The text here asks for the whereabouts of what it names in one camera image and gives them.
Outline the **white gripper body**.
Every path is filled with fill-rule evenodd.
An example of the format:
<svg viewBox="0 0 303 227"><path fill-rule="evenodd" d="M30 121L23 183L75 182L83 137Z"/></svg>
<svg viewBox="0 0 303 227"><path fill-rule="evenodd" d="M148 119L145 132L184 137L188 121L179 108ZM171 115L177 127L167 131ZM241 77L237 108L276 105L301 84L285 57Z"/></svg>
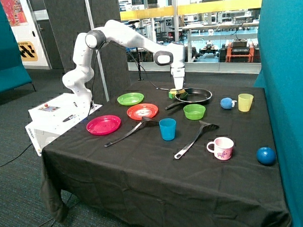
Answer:
<svg viewBox="0 0 303 227"><path fill-rule="evenodd" d="M171 68L175 89L181 90L184 88L185 68Z"/></svg>

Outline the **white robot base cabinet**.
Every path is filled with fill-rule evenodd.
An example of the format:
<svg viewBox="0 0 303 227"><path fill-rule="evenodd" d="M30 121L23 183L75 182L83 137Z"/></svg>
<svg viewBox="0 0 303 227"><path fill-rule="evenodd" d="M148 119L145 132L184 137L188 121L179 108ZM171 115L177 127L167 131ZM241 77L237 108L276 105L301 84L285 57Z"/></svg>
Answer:
<svg viewBox="0 0 303 227"><path fill-rule="evenodd" d="M90 110L83 108L75 94L63 93L28 111L32 122L25 130L38 156L53 140L84 120L89 114L101 108L94 104Z"/></svg>

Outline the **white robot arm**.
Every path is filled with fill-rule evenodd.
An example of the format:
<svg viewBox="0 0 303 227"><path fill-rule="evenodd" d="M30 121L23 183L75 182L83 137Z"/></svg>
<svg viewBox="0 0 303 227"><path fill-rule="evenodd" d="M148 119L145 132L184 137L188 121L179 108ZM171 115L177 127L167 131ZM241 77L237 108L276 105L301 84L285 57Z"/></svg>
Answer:
<svg viewBox="0 0 303 227"><path fill-rule="evenodd" d="M157 65L171 67L175 89L181 90L184 87L186 57L184 45L175 42L161 45L119 21L109 20L104 26L77 36L73 52L76 67L62 78L64 86L74 93L79 109L88 109L92 101L92 92L85 83L94 77L91 67L93 50L98 51L111 41L125 48L140 47L150 51Z"/></svg>

